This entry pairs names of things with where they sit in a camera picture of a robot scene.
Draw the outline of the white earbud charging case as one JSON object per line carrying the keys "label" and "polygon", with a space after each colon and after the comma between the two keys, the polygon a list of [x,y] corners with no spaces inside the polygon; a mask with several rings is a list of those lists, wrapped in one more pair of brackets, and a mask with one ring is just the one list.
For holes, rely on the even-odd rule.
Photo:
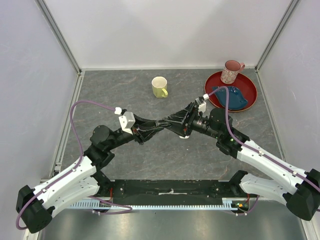
{"label": "white earbud charging case", "polygon": [[179,136],[180,139],[188,139],[190,137],[190,135],[186,135],[186,136]]}

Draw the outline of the blue leaf-shaped dish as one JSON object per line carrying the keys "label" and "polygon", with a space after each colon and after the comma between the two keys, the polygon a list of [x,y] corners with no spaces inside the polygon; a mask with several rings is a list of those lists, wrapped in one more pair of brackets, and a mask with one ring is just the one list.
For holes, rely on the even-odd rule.
{"label": "blue leaf-shaped dish", "polygon": [[[230,111],[242,110],[244,107],[247,106],[248,101],[245,99],[242,92],[237,87],[227,86],[226,88],[228,89],[228,93],[229,93],[228,109]],[[218,91],[216,91],[214,95],[216,96],[220,105],[225,107],[227,102],[226,89],[218,86],[212,87],[213,91],[215,91],[216,89],[218,89]]]}

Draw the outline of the right aluminium frame post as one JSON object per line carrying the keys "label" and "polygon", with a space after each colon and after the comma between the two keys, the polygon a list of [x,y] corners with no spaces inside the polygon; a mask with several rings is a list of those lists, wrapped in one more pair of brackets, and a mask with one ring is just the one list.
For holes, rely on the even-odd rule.
{"label": "right aluminium frame post", "polygon": [[270,40],[268,41],[266,47],[264,48],[257,64],[255,65],[254,69],[255,72],[258,73],[262,66],[264,65],[267,57],[270,55],[271,51],[273,50],[275,44],[277,43],[279,37],[281,36],[283,30],[285,29],[286,25],[288,24],[291,16],[293,15],[294,11],[298,7],[300,0],[291,0],[289,2],[288,7],[286,8],[283,16],[281,17],[277,27],[275,28],[273,34],[271,35]]}

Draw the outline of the left aluminium frame post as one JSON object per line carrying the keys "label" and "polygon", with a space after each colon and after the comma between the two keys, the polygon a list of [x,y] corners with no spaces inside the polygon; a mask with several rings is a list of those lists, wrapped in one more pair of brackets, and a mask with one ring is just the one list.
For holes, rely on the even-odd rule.
{"label": "left aluminium frame post", "polygon": [[62,50],[66,54],[68,60],[70,61],[72,67],[77,72],[78,75],[82,73],[82,69],[79,66],[74,54],[72,53],[66,39],[63,36],[53,14],[51,13],[47,3],[45,0],[35,0],[35,3],[39,7],[40,11],[42,12],[46,22],[48,23],[49,27],[51,28],[55,38],[57,39],[58,43],[60,44]]}

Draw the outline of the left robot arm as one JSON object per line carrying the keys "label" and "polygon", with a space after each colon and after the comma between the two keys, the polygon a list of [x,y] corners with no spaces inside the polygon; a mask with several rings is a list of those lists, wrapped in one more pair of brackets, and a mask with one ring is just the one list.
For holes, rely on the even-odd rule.
{"label": "left robot arm", "polygon": [[164,120],[140,118],[129,111],[119,116],[119,122],[117,130],[97,126],[89,148],[81,150],[74,163],[46,182],[33,188],[25,185],[18,191],[17,229],[37,233],[73,203],[90,196],[106,196],[111,182],[102,169],[114,158],[111,151],[131,141],[143,144],[170,126]]}

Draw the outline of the yellow-green ceramic mug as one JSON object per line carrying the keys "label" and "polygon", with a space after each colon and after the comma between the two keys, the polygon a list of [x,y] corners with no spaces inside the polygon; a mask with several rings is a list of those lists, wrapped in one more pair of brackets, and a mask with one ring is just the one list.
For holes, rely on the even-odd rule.
{"label": "yellow-green ceramic mug", "polygon": [[156,76],[151,81],[152,91],[156,98],[167,98],[168,91],[167,91],[167,80],[162,76]]}

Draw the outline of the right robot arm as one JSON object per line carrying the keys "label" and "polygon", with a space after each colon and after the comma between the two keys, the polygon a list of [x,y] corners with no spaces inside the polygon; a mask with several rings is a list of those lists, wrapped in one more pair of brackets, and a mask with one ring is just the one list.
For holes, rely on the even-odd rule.
{"label": "right robot arm", "polygon": [[244,193],[259,195],[285,205],[295,216],[310,221],[320,206],[320,173],[306,171],[269,153],[248,136],[232,126],[233,119],[223,108],[214,108],[202,116],[195,104],[164,117],[157,125],[180,137],[192,131],[216,139],[216,146],[225,155],[247,163],[270,179],[256,177],[245,171],[234,175],[229,191],[235,197]]}

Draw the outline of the aluminium frame post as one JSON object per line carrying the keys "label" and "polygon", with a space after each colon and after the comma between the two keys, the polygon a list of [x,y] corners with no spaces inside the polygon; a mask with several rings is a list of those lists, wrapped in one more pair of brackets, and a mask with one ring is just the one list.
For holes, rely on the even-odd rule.
{"label": "aluminium frame post", "polygon": [[288,7],[286,8],[283,16],[281,17],[277,27],[275,28],[273,34],[271,35],[270,40],[268,41],[266,47],[264,48],[257,64],[255,65],[254,69],[255,72],[258,73],[262,66],[264,65],[267,57],[270,55],[271,51],[273,50],[275,44],[277,43],[279,37],[281,36],[283,30],[285,29],[286,25],[288,24],[291,16],[293,15],[294,11],[298,7],[300,0],[291,0],[289,2]]}
{"label": "aluminium frame post", "polygon": [[82,69],[79,66],[74,54],[72,53],[66,39],[63,36],[53,14],[51,13],[47,3],[45,0],[35,0],[35,3],[39,7],[40,11],[42,12],[46,22],[48,23],[49,27],[51,28],[55,38],[57,39],[58,43],[60,44],[62,50],[66,54],[68,60],[70,61],[72,67],[77,72],[78,75],[82,73]]}

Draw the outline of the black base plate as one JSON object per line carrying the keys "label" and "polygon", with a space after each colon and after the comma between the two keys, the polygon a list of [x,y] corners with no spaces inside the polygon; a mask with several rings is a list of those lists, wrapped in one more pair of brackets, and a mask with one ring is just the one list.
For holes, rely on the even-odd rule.
{"label": "black base plate", "polygon": [[223,198],[247,199],[248,195],[229,181],[216,179],[140,180],[116,179],[100,188],[96,197],[112,197],[120,205],[195,205],[222,203]]}

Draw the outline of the pink patterned mug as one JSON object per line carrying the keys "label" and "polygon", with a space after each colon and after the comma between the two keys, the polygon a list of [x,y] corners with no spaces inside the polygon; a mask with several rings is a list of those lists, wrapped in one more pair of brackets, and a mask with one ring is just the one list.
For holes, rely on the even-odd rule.
{"label": "pink patterned mug", "polygon": [[225,62],[224,69],[221,72],[220,80],[224,84],[233,84],[240,72],[244,70],[246,65],[236,60],[228,60]]}

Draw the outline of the red round tray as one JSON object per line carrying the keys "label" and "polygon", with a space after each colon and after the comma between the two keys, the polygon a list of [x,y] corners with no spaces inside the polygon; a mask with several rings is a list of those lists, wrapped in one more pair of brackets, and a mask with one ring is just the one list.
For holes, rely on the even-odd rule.
{"label": "red round tray", "polygon": [[257,100],[258,91],[255,84],[245,75],[239,73],[236,80],[232,84],[225,84],[221,81],[222,71],[218,71],[212,74],[205,82],[204,92],[210,94],[213,92],[212,87],[232,86],[237,87],[243,94],[244,98],[248,101],[248,104],[241,110],[229,110],[230,112],[242,112],[249,109]]}

